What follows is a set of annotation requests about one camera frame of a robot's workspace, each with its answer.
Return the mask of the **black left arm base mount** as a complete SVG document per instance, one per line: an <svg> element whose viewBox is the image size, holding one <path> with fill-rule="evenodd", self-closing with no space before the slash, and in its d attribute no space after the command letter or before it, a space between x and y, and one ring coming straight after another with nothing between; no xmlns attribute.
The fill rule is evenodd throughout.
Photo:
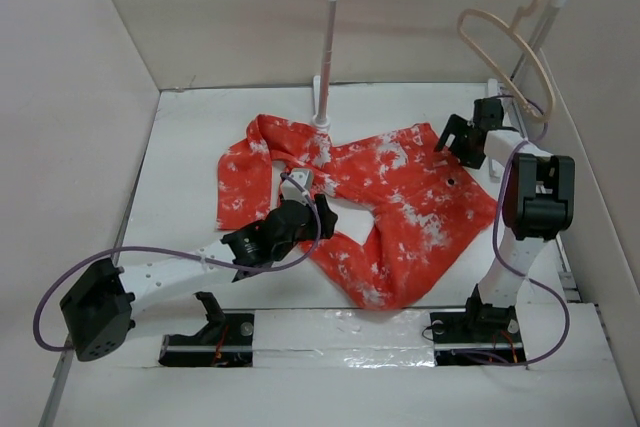
<svg viewBox="0 0 640 427"><path fill-rule="evenodd" d="M193 335L165 335L158 363L171 368L248 368L253 366L255 313L224 312L210 292L195 298L206 323Z"/></svg>

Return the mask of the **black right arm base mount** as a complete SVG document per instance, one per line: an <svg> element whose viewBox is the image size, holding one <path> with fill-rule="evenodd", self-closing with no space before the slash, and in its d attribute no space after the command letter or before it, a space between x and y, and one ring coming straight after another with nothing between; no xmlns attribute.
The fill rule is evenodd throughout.
<svg viewBox="0 0 640 427"><path fill-rule="evenodd" d="M422 335L437 366L517 364L527 360L514 306L496 308L472 295L463 308L430 312Z"/></svg>

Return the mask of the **orange white-speckled trousers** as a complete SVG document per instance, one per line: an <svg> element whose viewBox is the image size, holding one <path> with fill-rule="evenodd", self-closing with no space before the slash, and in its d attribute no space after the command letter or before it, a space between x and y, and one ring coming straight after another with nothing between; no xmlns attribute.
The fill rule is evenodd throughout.
<svg viewBox="0 0 640 427"><path fill-rule="evenodd" d="M217 226L239 229L270 209L272 165L308 168L313 190L366 208L364 243L336 232L312 260L358 307L394 310L426 295L476 236L496 202L428 123L335 146L309 125L259 115L217 166Z"/></svg>

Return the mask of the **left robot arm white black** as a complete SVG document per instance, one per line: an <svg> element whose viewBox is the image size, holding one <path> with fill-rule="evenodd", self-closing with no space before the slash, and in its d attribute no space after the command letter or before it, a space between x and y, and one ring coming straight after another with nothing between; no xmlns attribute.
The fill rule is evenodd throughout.
<svg viewBox="0 0 640 427"><path fill-rule="evenodd" d="M205 307L191 315L188 331L201 343L216 341L225 318L211 286L288 269L284 259L298 244L331 238L337 221L322 194L283 199L265 218L199 253L172 251L165 261L124 267L109 256L93 261L60 302L77 359L91 362L113 353L129 336L140 335L139 314L186 295Z"/></svg>

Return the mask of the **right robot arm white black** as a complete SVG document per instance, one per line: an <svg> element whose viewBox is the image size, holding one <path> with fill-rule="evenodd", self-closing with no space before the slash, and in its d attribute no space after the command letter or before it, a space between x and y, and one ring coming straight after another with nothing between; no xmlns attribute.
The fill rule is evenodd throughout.
<svg viewBox="0 0 640 427"><path fill-rule="evenodd" d="M515 321L518 292L545 245L567 230L574 215L575 162L538 148L503 124L501 98L474 101L469 120L449 117L434 150L447 149L463 167L478 169L485 159L498 162L503 177L493 233L495 259L465 305L462 328L483 341Z"/></svg>

